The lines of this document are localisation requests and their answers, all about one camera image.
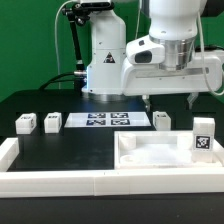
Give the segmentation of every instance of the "green background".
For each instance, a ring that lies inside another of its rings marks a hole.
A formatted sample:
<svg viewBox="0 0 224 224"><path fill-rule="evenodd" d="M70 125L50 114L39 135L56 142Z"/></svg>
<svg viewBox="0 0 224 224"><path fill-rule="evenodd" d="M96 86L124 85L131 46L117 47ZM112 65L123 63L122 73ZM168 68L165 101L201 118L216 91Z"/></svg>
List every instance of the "green background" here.
<svg viewBox="0 0 224 224"><path fill-rule="evenodd" d="M57 75L54 22L64 0L7 0L0 4L0 101L18 90L37 89ZM116 3L126 23L127 41L135 37L137 1ZM138 37L148 33L150 21L141 15ZM224 14L203 18L206 44L224 46ZM85 65L91 60L90 26L78 29ZM73 43L66 17L59 17L61 72L75 70ZM63 84L62 88L72 88Z"/></svg>

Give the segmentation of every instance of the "cable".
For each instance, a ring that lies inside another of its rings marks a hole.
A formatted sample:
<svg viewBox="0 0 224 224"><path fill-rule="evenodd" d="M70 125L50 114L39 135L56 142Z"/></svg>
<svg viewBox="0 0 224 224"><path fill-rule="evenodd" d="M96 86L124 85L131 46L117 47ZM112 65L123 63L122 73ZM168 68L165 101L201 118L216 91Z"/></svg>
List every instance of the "cable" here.
<svg viewBox="0 0 224 224"><path fill-rule="evenodd" d="M214 44L210 44L210 45L205 45L204 46L204 50L205 51L215 51L215 50L222 50L222 51L224 51L224 47L217 46L217 45L214 45ZM195 52L201 52L201 47L197 46L195 48Z"/></svg>
<svg viewBox="0 0 224 224"><path fill-rule="evenodd" d="M205 45L204 45L204 38L203 38L203 31L202 31L202 24L201 24L201 16L200 13L198 13L198 29L199 29L199 36L200 36L200 42L201 42L201 59L202 59L202 70L205 78L205 83L207 85L207 88L209 89L210 93L214 96L222 96L224 94L224 89L221 93L217 93L213 91L208 83L207 75L206 75L206 68L205 68Z"/></svg>
<svg viewBox="0 0 224 224"><path fill-rule="evenodd" d="M74 82L76 79L64 79L64 80L55 80L46 83L44 86L40 87L39 90L44 90L46 87L48 87L52 83L61 83L61 82Z"/></svg>
<svg viewBox="0 0 224 224"><path fill-rule="evenodd" d="M57 79L60 79L60 78L63 78L63 77L67 77L67 76L74 76L74 73L72 73L72 72L68 72L68 73L64 73L64 74L61 74L61 75L57 75L57 76L51 78L50 80L48 80L46 83L44 83L44 84L39 88L39 90L44 90L50 83L56 81Z"/></svg>
<svg viewBox="0 0 224 224"><path fill-rule="evenodd" d="M139 0L139 3L138 3L138 18L137 18L135 40L138 38L138 31L139 31L139 24L140 24L140 14L141 14L141 5L142 5L142 2L141 2L141 0Z"/></svg>
<svg viewBox="0 0 224 224"><path fill-rule="evenodd" d="M59 49L58 49L58 18L61 10L64 8L65 5L69 3L78 2L78 0L70 0L61 5L59 8L56 18L55 18L55 24L54 24L54 38L55 38L55 51L56 51L56 58L57 58L57 69L58 69L58 75L61 74L61 64L60 64L60 56L59 56Z"/></svg>

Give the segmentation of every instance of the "small white cube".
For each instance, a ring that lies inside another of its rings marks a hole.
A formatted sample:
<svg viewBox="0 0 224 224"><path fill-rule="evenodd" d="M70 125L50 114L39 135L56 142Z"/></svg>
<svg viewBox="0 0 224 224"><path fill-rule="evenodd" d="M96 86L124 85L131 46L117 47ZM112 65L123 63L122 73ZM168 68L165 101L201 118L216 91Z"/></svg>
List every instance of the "small white cube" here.
<svg viewBox="0 0 224 224"><path fill-rule="evenodd" d="M44 119L45 133L58 133L62 125L61 113L49 113Z"/></svg>
<svg viewBox="0 0 224 224"><path fill-rule="evenodd" d="M16 120L17 134L31 134L33 129L37 126L37 116L34 113L22 114Z"/></svg>
<svg viewBox="0 0 224 224"><path fill-rule="evenodd" d="M136 148L136 135L131 133L119 135L119 148L121 150L133 150Z"/></svg>
<svg viewBox="0 0 224 224"><path fill-rule="evenodd" d="M166 112L153 112L153 125L157 131L170 131L171 119Z"/></svg>
<svg viewBox="0 0 224 224"><path fill-rule="evenodd" d="M215 134L214 118L195 117L193 133L200 135L214 135Z"/></svg>
<svg viewBox="0 0 224 224"><path fill-rule="evenodd" d="M213 118L194 118L193 135L192 160L211 163L213 160L215 120Z"/></svg>

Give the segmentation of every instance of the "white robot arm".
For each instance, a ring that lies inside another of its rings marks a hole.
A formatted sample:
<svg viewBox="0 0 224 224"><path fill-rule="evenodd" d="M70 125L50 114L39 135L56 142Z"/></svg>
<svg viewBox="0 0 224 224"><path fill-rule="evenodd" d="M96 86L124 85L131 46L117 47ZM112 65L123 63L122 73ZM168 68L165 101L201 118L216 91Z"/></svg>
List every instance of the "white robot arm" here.
<svg viewBox="0 0 224 224"><path fill-rule="evenodd" d="M221 51L194 52L197 17L207 0L150 0L149 35L127 45L122 69L125 95L194 93L222 84Z"/></svg>

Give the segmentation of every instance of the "printed pattern sheet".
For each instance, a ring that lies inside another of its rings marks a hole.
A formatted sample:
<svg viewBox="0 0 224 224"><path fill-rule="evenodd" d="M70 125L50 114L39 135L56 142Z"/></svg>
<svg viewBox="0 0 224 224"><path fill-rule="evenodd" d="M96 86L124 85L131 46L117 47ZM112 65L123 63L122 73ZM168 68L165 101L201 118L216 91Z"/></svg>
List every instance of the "printed pattern sheet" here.
<svg viewBox="0 0 224 224"><path fill-rule="evenodd" d="M145 112L71 113L65 128L151 126Z"/></svg>

